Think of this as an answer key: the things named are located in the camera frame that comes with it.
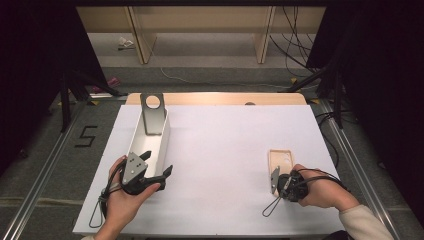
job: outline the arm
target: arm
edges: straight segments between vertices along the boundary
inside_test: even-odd
[[[109,170],[109,176],[112,174],[116,166],[121,163],[126,156],[119,158]],[[119,174],[115,175],[112,183],[119,182]],[[141,204],[149,198],[160,187],[159,183],[153,184],[146,188],[139,195],[129,195],[122,189],[110,194],[107,201],[107,217],[103,226],[99,229],[96,235],[88,236],[83,240],[109,240],[116,239],[124,227],[131,222]]]
[[[298,171],[305,167],[296,164],[293,169]],[[299,173],[304,179],[325,175],[308,170]],[[393,239],[386,227],[372,212],[337,183],[327,180],[311,181],[308,182],[308,189],[309,194],[299,200],[299,204],[303,207],[311,205],[321,208],[337,208],[343,226],[354,239]]]

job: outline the hole in bracket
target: hole in bracket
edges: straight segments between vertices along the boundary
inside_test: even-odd
[[[148,96],[146,98],[146,106],[151,109],[157,109],[160,106],[160,100],[156,96]]]

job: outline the printed number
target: printed number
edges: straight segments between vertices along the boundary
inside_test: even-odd
[[[79,147],[91,147],[91,144],[93,143],[94,139],[96,138],[95,136],[85,136],[85,130],[87,130],[88,128],[97,128],[97,126],[85,126],[84,129],[82,130],[82,133],[80,135],[80,139],[90,139],[90,143],[86,144],[86,145],[75,145],[75,147],[79,148]]]

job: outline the black cable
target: black cable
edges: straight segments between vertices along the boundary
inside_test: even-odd
[[[336,178],[336,179],[337,179],[337,177],[336,177],[336,176],[334,176],[333,174],[328,173],[328,172],[325,172],[325,171],[322,171],[322,170],[319,170],[319,169],[313,169],[313,168],[302,168],[302,169],[299,169],[299,170],[297,170],[297,171],[298,171],[298,172],[300,172],[300,171],[314,171],[314,172],[320,172],[320,173],[326,174],[326,175],[328,175],[328,176],[330,176],[330,177],[332,177],[332,178]]]
[[[286,191],[289,191],[289,190],[294,189],[294,188],[297,188],[297,187],[299,187],[301,185],[305,185],[308,182],[312,182],[312,181],[316,181],[316,180],[330,180],[330,181],[333,181],[333,182],[337,183],[340,187],[342,187],[343,189],[345,189],[347,191],[347,187],[345,187],[343,185],[343,183],[339,179],[332,178],[332,177],[329,177],[329,176],[316,176],[316,177],[308,178],[306,180],[303,180],[302,182],[296,183],[295,185],[287,188]]]
[[[283,36],[283,38],[284,38],[287,42],[290,42],[290,40],[289,40],[286,36],[284,36],[284,34],[281,34],[281,36]],[[306,50],[308,50],[308,51],[310,51],[310,50],[311,50],[310,48],[307,48],[307,47],[304,47],[304,46],[297,45],[297,44],[296,44],[296,43],[294,43],[294,42],[291,42],[291,44],[292,44],[292,45],[294,45],[294,46],[296,46],[296,47],[301,47],[301,48],[303,48],[303,49],[306,49]]]
[[[290,18],[289,18],[289,16],[287,15],[287,12],[286,12],[286,9],[284,8],[284,6],[283,6],[283,12],[284,12],[284,15],[286,16],[286,19],[287,19],[287,21],[288,21],[288,23],[289,23],[289,25],[290,25],[290,29],[292,30],[292,36],[290,37],[290,42],[291,42],[291,40],[293,39],[293,36],[295,36],[296,37],[296,41],[297,41],[297,43],[298,43],[298,45],[301,45],[302,47],[303,47],[303,45],[302,45],[302,43],[300,42],[300,40],[299,40],[299,37],[298,37],[298,35],[297,35],[297,15],[298,15],[298,13],[299,13],[299,8],[298,7],[294,7],[293,8],[293,15],[294,15],[294,24],[292,25],[292,23],[291,23],[291,21],[290,21]],[[302,56],[302,58],[303,58],[303,61],[304,62],[306,62],[306,60],[305,60],[305,57],[303,56],[303,53],[302,53],[302,50],[301,50],[301,48],[299,47],[299,52],[300,52],[300,55]]]
[[[309,41],[311,41],[312,45],[314,44],[314,41],[312,41],[311,37],[309,36],[309,34],[307,33],[306,36],[309,38]]]
[[[297,64],[299,64],[300,66],[304,67],[305,69],[309,70],[310,72],[314,73],[313,70],[309,69],[306,67],[306,65],[304,65],[303,63],[299,62],[298,60],[296,60],[293,56],[291,56],[288,52],[284,51],[272,38],[272,36],[269,36],[269,38],[271,39],[271,41],[274,43],[274,45],[278,48],[278,50],[280,50],[284,55],[286,55],[286,59],[287,57],[290,58],[291,60],[293,60],[294,62],[296,62]]]
[[[119,163],[116,168],[113,170],[112,174],[110,175],[107,185],[105,189],[102,191],[102,193],[99,196],[99,199],[97,201],[96,206],[94,207],[93,213],[91,214],[89,226],[91,228],[98,228],[101,227],[103,224],[103,217],[106,218],[107,215],[107,200],[109,199],[109,196],[111,193],[116,192],[120,190],[120,188],[115,189],[113,191],[110,191],[110,186],[112,185],[112,180],[115,177],[116,173],[123,168],[123,166],[126,165],[126,159],[123,160],[121,163]],[[100,207],[100,224],[99,225],[92,225],[94,214],[96,213],[96,209]]]
[[[339,162],[340,162],[340,156],[339,153],[336,149],[336,147],[331,143],[331,141],[327,138],[327,136],[324,134],[324,132],[322,131],[322,124],[328,120],[331,119],[333,117],[333,114],[330,113],[324,113],[324,115],[326,115],[321,122],[318,124],[318,128],[321,131],[321,134],[323,136],[323,138],[328,142],[328,144],[330,144],[330,146],[333,148],[334,153],[336,154],[336,162],[334,163],[334,167],[337,168],[339,166]]]
[[[277,207],[278,203],[280,202],[281,197],[276,198],[274,201],[272,201],[271,204],[268,205],[268,207],[266,207],[263,211],[262,211],[262,216],[264,217],[269,217],[271,216],[271,213],[274,212],[274,209]],[[274,205],[274,207],[271,209],[271,212],[269,212],[269,214],[265,214],[265,211],[268,210],[268,208],[270,208],[272,206],[272,204],[275,203],[275,201],[277,201],[277,203]]]
[[[344,110],[341,110],[341,112],[343,113],[343,112],[352,112],[352,110],[349,110],[349,109],[344,109]],[[315,115],[315,118],[318,118],[318,117],[321,117],[321,116],[324,116],[324,115],[334,115],[335,114],[335,112],[326,112],[326,113],[321,113],[321,114],[318,114],[318,115]]]

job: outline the gray metal bracket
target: gray metal bracket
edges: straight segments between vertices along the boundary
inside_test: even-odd
[[[157,107],[150,107],[147,98],[156,97],[159,100]],[[143,115],[144,130],[146,135],[162,135],[166,118],[165,101],[162,93],[142,93],[140,95]]]
[[[127,158],[122,184],[127,185],[132,179],[147,169],[147,164],[137,154],[130,152]]]
[[[271,193],[274,194],[275,190],[277,190],[278,185],[278,177],[280,176],[280,166],[278,166],[271,174]]]

